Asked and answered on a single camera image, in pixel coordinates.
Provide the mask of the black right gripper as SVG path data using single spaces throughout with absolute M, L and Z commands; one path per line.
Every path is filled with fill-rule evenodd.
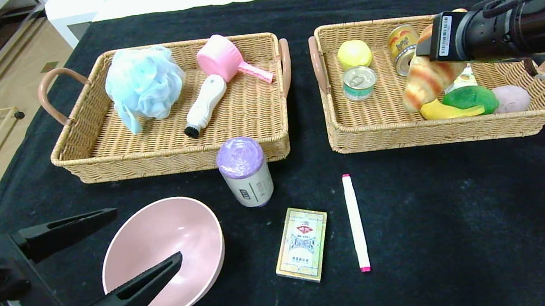
M 434 17 L 431 36 L 419 38 L 416 56 L 440 62 L 517 56 L 509 18 L 510 14 L 486 18 L 482 10 L 442 12 Z

